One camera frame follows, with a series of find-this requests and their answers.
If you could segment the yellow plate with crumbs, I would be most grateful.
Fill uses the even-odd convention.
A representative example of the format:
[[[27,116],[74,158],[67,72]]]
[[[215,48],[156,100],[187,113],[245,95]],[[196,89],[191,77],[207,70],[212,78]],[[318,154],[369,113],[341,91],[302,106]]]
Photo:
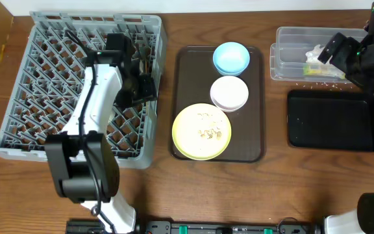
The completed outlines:
[[[196,161],[207,161],[221,155],[231,136],[232,127],[227,115],[207,103],[196,103],[182,109],[171,129],[176,149]]]

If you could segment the light blue bowl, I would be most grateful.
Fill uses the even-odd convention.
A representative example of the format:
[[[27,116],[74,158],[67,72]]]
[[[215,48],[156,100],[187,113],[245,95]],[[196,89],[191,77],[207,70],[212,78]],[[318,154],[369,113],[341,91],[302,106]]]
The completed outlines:
[[[250,53],[238,42],[225,42],[215,49],[212,61],[221,75],[238,76],[248,67]]]

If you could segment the white napkin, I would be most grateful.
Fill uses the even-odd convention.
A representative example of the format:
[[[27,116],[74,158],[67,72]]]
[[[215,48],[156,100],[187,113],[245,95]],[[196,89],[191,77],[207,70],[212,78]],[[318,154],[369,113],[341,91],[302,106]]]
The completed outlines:
[[[307,64],[322,64],[323,65],[323,63],[318,60],[318,57],[323,52],[323,50],[324,50],[324,47],[321,47],[318,44],[313,48],[313,50],[306,52],[305,53],[306,63]]]

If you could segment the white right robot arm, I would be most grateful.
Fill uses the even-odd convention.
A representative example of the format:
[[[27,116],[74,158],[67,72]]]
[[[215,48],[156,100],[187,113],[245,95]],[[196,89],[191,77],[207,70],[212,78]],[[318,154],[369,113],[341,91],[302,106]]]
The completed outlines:
[[[374,2],[364,29],[367,35],[361,42],[340,32],[335,34],[318,60],[343,71],[346,79],[363,91],[374,93]],[[374,233],[374,193],[361,195],[355,210],[326,217],[321,231],[324,234]]]

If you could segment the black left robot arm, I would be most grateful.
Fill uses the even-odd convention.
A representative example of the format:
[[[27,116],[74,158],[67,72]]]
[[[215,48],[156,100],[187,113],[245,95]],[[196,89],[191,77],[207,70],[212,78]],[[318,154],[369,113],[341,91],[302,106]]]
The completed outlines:
[[[156,100],[155,82],[140,69],[128,36],[110,33],[105,49],[93,50],[71,30],[65,35],[86,53],[85,81],[67,124],[45,140],[56,193],[98,219],[88,233],[140,233],[135,208],[119,192],[119,166],[105,133],[114,105],[126,109]]]

